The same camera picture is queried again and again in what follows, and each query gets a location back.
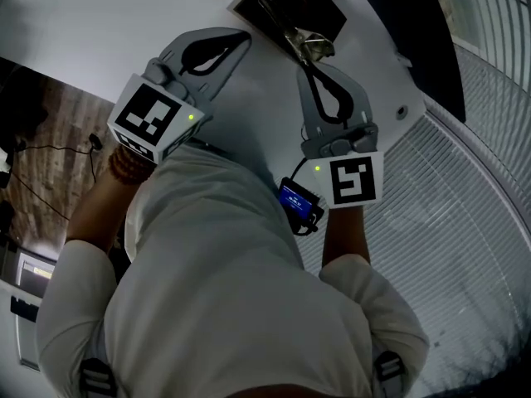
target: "white cube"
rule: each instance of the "white cube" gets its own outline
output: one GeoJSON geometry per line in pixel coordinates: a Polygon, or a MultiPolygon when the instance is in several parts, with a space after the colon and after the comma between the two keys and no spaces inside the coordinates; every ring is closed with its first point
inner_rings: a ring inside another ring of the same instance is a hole
{"type": "Polygon", "coordinates": [[[107,124],[116,140],[159,164],[206,120],[199,109],[133,74],[107,124]]]}
{"type": "Polygon", "coordinates": [[[382,200],[383,152],[310,159],[308,163],[329,208],[382,200]]]}

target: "blue screen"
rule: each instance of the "blue screen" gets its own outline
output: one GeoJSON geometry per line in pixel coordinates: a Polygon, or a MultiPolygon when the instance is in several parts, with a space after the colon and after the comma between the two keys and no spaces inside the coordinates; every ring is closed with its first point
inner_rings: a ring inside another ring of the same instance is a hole
{"type": "Polygon", "coordinates": [[[287,186],[283,186],[280,190],[279,201],[281,205],[294,209],[303,220],[308,218],[312,204],[287,186]]]}

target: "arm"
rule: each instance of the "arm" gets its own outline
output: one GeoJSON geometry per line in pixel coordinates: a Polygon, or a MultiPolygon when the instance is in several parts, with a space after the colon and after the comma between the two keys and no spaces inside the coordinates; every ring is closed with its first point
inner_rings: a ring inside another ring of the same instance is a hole
{"type": "Polygon", "coordinates": [[[60,396],[79,395],[80,364],[116,290],[107,252],[139,184],[153,171],[138,170],[143,162],[134,165],[133,157],[117,148],[109,171],[81,199],[39,308],[39,367],[60,396]]]}
{"type": "Polygon", "coordinates": [[[371,263],[363,228],[362,206],[329,211],[329,222],[324,237],[323,267],[346,254],[360,255],[371,263]]]}
{"type": "Polygon", "coordinates": [[[83,240],[109,252],[139,186],[122,184],[105,171],[74,211],[66,241],[83,240]]]}
{"type": "Polygon", "coordinates": [[[373,341],[402,358],[410,387],[426,361],[428,338],[412,308],[370,266],[362,207],[330,210],[319,277],[362,308],[373,341]]]}

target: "floor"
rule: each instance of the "floor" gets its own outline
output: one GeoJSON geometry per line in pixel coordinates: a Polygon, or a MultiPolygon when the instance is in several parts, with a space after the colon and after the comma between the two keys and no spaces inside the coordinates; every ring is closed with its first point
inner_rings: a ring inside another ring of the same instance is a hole
{"type": "MultiPolygon", "coordinates": [[[[41,86],[42,105],[49,115],[35,138],[27,140],[27,146],[50,144],[86,152],[90,149],[89,135],[94,133],[104,145],[103,150],[92,153],[97,176],[114,149],[114,139],[106,127],[114,104],[47,77],[42,78],[41,86]]],[[[53,148],[18,153],[13,173],[66,218],[94,181],[87,155],[53,148]]],[[[55,260],[65,239],[67,219],[40,201],[13,175],[7,188],[0,189],[2,199],[15,209],[10,236],[21,247],[55,260]]]]}

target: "shoulder strap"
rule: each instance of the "shoulder strap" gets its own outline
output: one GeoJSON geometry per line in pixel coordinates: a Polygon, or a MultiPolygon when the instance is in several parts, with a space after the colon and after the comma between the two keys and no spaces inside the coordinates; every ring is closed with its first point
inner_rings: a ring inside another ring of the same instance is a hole
{"type": "Polygon", "coordinates": [[[85,358],[80,365],[80,390],[86,398],[118,396],[118,388],[107,359],[103,320],[87,343],[85,358]]]}
{"type": "Polygon", "coordinates": [[[377,344],[373,337],[373,397],[403,398],[406,368],[398,354],[377,344]]]}

